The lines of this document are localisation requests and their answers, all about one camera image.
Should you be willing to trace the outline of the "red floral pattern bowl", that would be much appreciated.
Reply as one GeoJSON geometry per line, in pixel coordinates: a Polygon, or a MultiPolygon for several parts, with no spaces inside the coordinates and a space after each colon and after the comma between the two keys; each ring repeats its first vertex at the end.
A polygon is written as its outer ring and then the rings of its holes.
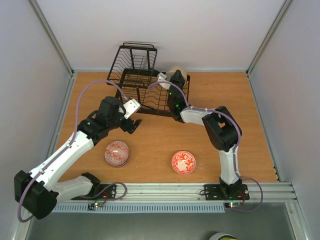
{"type": "Polygon", "coordinates": [[[177,174],[189,175],[196,168],[196,159],[190,152],[181,150],[172,156],[171,166],[177,174]]]}

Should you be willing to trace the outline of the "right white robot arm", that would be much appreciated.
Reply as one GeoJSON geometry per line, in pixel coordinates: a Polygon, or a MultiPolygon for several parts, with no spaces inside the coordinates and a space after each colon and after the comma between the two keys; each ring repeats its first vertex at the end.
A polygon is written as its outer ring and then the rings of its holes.
{"type": "Polygon", "coordinates": [[[183,92],[186,78],[179,69],[165,73],[161,86],[168,90],[167,106],[181,123],[204,126],[213,147],[218,150],[221,173],[219,188],[224,198],[234,197],[242,185],[238,170],[238,146],[242,130],[225,106],[197,108],[191,106],[183,92]]]}

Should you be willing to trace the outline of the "blue yellow sun bowl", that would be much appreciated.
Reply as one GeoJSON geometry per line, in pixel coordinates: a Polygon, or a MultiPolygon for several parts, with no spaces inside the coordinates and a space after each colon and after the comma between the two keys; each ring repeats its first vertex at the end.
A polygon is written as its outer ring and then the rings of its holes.
{"type": "Polygon", "coordinates": [[[175,65],[175,66],[172,66],[170,69],[168,69],[165,73],[165,75],[167,76],[167,81],[171,81],[171,77],[174,75],[174,73],[179,70],[181,75],[183,76],[183,79],[184,79],[184,83],[183,83],[183,86],[185,86],[186,84],[186,81],[187,81],[187,71],[184,67],[182,66],[179,66],[179,65],[175,65]]]}

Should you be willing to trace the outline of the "black wire dish rack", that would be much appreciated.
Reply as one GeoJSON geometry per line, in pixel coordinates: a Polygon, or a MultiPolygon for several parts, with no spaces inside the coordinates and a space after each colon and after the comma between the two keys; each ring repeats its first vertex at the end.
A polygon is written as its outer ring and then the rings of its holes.
{"type": "Polygon", "coordinates": [[[119,46],[107,79],[115,82],[131,99],[141,104],[141,114],[172,117],[181,122],[181,110],[167,106],[169,90],[160,85],[148,89],[158,80],[160,71],[155,70],[158,50],[148,43],[124,42],[119,46]]]}

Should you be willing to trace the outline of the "red diamond pattern bowl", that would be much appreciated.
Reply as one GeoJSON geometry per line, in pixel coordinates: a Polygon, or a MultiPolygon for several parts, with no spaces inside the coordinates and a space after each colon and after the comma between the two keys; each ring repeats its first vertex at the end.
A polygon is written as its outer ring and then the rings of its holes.
{"type": "Polygon", "coordinates": [[[125,166],[130,157],[129,147],[123,141],[111,142],[104,151],[104,159],[111,167],[125,166]]]}

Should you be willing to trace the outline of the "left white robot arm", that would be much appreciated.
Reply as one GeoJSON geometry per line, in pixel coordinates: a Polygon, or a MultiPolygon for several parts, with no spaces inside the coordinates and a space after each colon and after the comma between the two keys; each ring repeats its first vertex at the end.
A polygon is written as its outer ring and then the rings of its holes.
{"type": "Polygon", "coordinates": [[[74,198],[91,200],[100,196],[104,191],[101,182],[88,172],[64,182],[59,182],[59,179],[82,155],[107,137],[111,130],[121,128],[123,132],[132,134],[141,120],[133,121],[131,115],[140,108],[140,103],[135,99],[122,103],[116,97],[105,97],[97,110],[76,124],[70,138],[47,160],[29,172],[18,172],[14,177],[18,220],[27,222],[22,218],[22,208],[40,220],[59,203],[74,198]]]}

